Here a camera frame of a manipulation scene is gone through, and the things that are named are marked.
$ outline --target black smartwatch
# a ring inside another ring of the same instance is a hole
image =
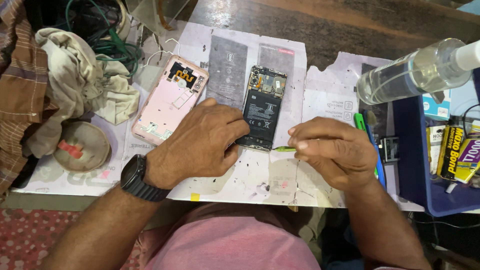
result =
[[[144,155],[133,156],[121,171],[120,186],[135,197],[151,202],[159,202],[170,193],[168,189],[151,186],[143,181],[147,169]]]

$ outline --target wooden table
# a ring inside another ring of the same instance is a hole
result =
[[[394,60],[444,38],[480,39],[480,16],[422,0],[191,0],[177,19],[303,42],[320,70],[339,51]]]

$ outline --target yellow adhesive package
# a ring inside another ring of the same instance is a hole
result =
[[[437,175],[455,181],[457,160],[460,156],[463,129],[458,126],[447,126],[444,131],[442,148],[438,158]]]
[[[480,162],[480,121],[473,121],[472,129],[460,148],[455,180],[468,183],[479,169]]]

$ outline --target plastic spray bottle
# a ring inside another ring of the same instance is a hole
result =
[[[464,85],[480,67],[480,41],[447,38],[363,74],[357,95],[373,105]]]

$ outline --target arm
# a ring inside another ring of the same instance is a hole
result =
[[[288,131],[295,157],[345,192],[350,223],[366,269],[394,266],[429,270],[420,242],[373,171],[377,153],[364,131],[316,117]]]
[[[147,154],[144,181],[172,189],[189,177],[221,176],[238,158],[238,146],[228,146],[249,131],[239,109],[206,99],[185,116],[170,138]],[[42,269],[120,269],[160,204],[136,198],[119,185],[112,188],[67,230]]]

